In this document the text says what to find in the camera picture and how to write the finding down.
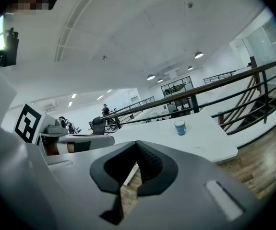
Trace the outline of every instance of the wooden floor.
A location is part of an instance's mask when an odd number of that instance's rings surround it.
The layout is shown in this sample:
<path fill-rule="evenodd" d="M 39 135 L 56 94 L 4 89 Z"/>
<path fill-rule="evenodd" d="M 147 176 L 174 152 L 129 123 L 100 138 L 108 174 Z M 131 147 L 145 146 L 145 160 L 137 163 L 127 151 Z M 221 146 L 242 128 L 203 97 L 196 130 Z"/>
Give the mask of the wooden floor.
<path fill-rule="evenodd" d="M 240 149 L 235 158 L 216 164 L 244 183 L 258 199 L 267 198 L 276 190 L 276 128 Z M 136 190 L 140 185 L 138 170 L 129 185 L 120 189 L 125 217 L 137 202 Z"/>

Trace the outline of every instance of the ceiling light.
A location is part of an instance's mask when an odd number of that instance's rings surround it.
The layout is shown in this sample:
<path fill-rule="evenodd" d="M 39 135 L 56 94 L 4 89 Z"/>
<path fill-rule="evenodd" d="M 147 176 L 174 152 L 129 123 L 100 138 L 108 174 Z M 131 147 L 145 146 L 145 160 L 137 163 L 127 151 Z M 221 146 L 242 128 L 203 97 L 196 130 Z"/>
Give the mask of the ceiling light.
<path fill-rule="evenodd" d="M 200 58 L 200 57 L 202 57 L 204 54 L 201 52 L 201 51 L 197 51 L 196 53 L 195 53 L 195 56 L 194 56 L 194 58 Z"/>
<path fill-rule="evenodd" d="M 154 79 L 155 78 L 155 76 L 153 75 L 153 74 L 149 74 L 148 76 L 147 76 L 147 80 L 152 80 L 152 79 Z"/>
<path fill-rule="evenodd" d="M 3 16 L 0 17 L 0 50 L 5 48 L 4 36 L 3 36 Z"/>

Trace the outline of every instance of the table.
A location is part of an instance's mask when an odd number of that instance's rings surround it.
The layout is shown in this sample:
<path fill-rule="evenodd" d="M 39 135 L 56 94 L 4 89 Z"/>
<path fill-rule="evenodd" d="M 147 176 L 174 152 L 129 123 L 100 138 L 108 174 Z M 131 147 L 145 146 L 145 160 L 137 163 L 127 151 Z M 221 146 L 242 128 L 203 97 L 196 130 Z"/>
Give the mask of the table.
<path fill-rule="evenodd" d="M 174 123 L 186 122 L 186 134 L 179 136 Z M 151 123 L 123 126 L 112 135 L 115 144 L 126 141 L 142 140 L 168 146 L 177 150 L 193 153 L 211 162 L 235 157 L 238 149 L 224 130 L 206 113 L 177 117 Z"/>

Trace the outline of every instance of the blue cup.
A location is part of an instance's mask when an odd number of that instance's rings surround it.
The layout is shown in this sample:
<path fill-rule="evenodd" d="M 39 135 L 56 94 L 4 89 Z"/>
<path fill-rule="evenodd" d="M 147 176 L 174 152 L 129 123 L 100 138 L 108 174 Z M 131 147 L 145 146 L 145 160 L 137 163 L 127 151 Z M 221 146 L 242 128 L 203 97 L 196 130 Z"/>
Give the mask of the blue cup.
<path fill-rule="evenodd" d="M 186 134 L 186 123 L 185 121 L 177 121 L 175 122 L 175 128 L 177 130 L 178 135 L 183 136 Z"/>

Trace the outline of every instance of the lamp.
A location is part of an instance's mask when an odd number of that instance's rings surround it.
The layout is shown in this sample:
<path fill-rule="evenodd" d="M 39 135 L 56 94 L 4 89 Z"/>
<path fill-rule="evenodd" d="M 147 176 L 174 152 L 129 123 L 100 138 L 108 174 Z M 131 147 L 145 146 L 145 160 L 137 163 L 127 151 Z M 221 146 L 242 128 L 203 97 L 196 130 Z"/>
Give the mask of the lamp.
<path fill-rule="evenodd" d="M 201 51 L 197 51 L 196 53 L 195 53 L 195 56 L 194 56 L 194 58 L 200 58 L 200 57 L 202 57 L 204 54 L 201 52 Z"/>
<path fill-rule="evenodd" d="M 152 80 L 152 79 L 154 79 L 155 78 L 155 76 L 153 75 L 153 74 L 149 74 L 148 76 L 147 76 L 147 80 Z"/>

